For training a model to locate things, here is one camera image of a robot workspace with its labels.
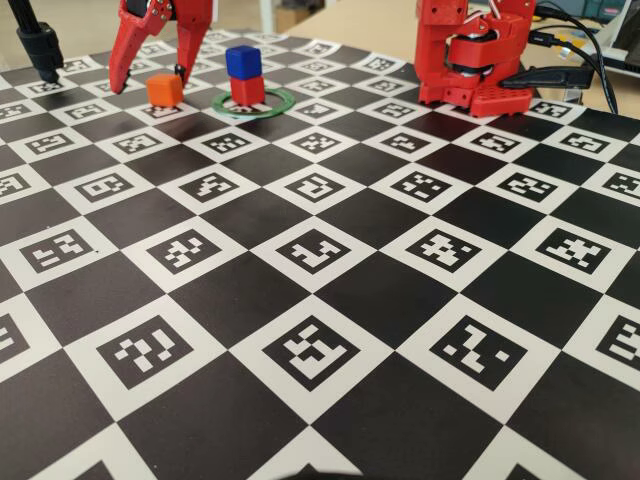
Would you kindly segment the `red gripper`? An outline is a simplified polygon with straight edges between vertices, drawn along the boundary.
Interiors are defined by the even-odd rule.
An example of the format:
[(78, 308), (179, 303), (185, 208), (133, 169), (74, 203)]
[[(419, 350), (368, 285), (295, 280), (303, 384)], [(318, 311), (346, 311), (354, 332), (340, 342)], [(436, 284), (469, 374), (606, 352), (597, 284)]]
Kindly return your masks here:
[(157, 36), (174, 17), (177, 22), (177, 59), (174, 71), (188, 83), (202, 41), (213, 20), (212, 0), (152, 0), (119, 3), (120, 25), (109, 59), (111, 91), (126, 87), (130, 67), (148, 36)]

